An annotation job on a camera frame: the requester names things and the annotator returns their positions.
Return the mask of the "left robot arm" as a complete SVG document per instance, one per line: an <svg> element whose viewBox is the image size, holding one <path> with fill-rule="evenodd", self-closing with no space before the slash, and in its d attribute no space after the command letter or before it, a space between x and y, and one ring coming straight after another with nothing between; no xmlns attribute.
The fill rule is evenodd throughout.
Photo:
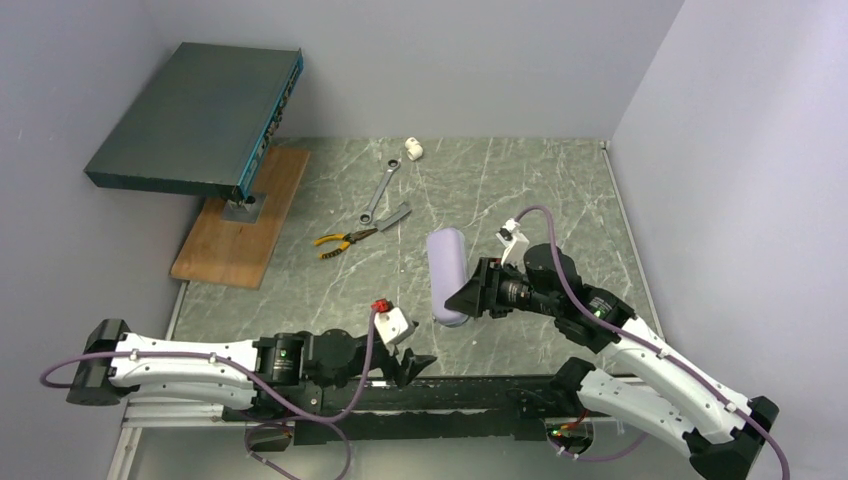
<svg viewBox="0 0 848 480"><path fill-rule="evenodd" d="M256 340L197 343L133 332L122 319L102 321L88 336L67 402L112 406L124 398L166 397L218 404L256 417L286 411L318 415L321 390L364 381L374 369L404 387L436 360L399 352L378 334L353 337L279 333Z"/></svg>

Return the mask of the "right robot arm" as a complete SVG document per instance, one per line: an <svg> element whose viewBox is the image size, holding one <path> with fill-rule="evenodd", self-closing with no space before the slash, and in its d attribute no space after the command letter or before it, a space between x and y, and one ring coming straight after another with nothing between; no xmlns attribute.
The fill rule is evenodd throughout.
<svg viewBox="0 0 848 480"><path fill-rule="evenodd" d="M778 406L765 396L747 398L678 357L626 302L584 282L559 248L532 246L521 267L482 257L472 274L432 264L430 280L433 313L445 326L514 310L547 316L569 341L628 367L650 387L571 357L544 399L623 420L673 447L704 479L748 477Z"/></svg>

